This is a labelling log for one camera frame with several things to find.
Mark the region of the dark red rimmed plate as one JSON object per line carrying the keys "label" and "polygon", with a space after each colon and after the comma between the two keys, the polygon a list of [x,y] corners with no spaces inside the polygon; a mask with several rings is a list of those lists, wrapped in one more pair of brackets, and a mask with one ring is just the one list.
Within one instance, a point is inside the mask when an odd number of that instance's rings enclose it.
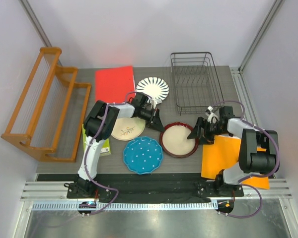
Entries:
{"label": "dark red rimmed plate", "polygon": [[199,146],[197,139],[187,137],[193,127],[184,122],[172,122],[164,127],[159,135],[159,143],[164,152],[174,158],[187,158],[195,153]]}

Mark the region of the blue polka dot plate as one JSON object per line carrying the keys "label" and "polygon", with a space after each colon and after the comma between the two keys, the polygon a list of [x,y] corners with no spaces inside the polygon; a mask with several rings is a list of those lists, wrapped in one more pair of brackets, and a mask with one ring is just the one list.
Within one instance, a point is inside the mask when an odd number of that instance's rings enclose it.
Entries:
{"label": "blue polka dot plate", "polygon": [[132,139],[123,151],[123,162],[130,171],[138,175],[152,173],[160,167],[162,161],[162,147],[148,136]]}

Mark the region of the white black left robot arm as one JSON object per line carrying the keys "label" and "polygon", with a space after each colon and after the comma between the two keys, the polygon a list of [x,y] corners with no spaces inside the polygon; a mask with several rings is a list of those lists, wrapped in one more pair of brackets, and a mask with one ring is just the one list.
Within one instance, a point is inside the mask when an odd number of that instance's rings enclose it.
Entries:
{"label": "white black left robot arm", "polygon": [[94,179],[97,176],[97,165],[101,149],[111,135],[117,119],[140,118],[147,127],[163,132],[159,109],[152,103],[151,96],[141,92],[130,92],[122,103],[108,103],[98,100],[83,122],[85,130],[85,150],[80,168],[72,183],[65,183],[68,189],[67,198],[90,198],[99,188],[119,191],[112,187],[99,184]]}

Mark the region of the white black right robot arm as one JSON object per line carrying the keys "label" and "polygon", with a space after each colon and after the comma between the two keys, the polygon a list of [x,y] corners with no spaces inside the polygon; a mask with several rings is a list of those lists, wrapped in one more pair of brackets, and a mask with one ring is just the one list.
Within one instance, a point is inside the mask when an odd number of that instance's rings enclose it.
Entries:
{"label": "white black right robot arm", "polygon": [[212,107],[188,135],[203,146],[201,175],[212,179],[211,192],[232,196],[243,185],[270,189],[269,176],[279,169],[278,134],[233,113],[231,106]]}

